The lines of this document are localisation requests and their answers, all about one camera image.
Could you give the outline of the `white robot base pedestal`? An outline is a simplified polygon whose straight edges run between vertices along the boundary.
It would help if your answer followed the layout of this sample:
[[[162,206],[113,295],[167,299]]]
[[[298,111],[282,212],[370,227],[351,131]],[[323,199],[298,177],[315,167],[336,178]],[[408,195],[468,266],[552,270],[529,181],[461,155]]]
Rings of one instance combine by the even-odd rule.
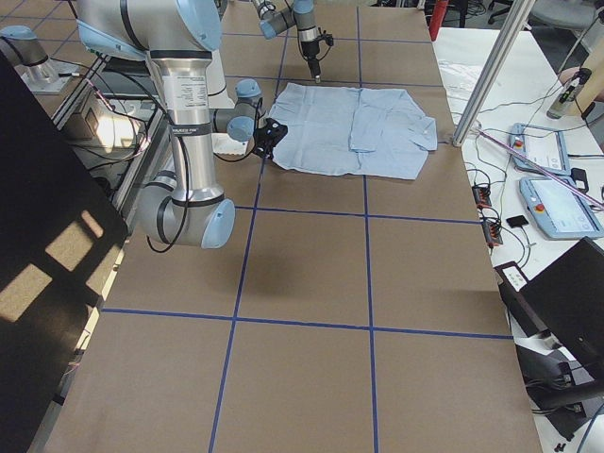
[[[193,101],[189,147],[198,160],[232,156],[238,158],[251,136],[252,120],[247,106],[227,94],[220,55],[223,1],[191,2],[191,34],[198,47],[193,68]]]

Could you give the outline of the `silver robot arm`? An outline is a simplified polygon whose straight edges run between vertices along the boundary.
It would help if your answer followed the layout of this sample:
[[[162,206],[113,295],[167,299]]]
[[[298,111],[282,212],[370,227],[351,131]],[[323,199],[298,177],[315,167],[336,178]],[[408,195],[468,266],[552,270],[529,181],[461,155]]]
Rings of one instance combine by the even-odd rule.
[[[169,123],[174,167],[143,187],[138,206],[149,241],[222,247],[235,205],[216,179],[212,133],[252,141],[267,156],[288,128],[262,117],[253,79],[238,83],[232,108],[210,106],[211,78],[222,73],[219,9],[212,1],[80,1],[77,14],[87,48],[146,64]]]
[[[286,7],[278,9],[273,1],[252,1],[259,28],[266,40],[272,40],[282,32],[295,28],[298,49],[307,62],[310,76],[315,83],[321,82],[320,42],[330,47],[332,37],[316,24],[313,1],[286,1]]]

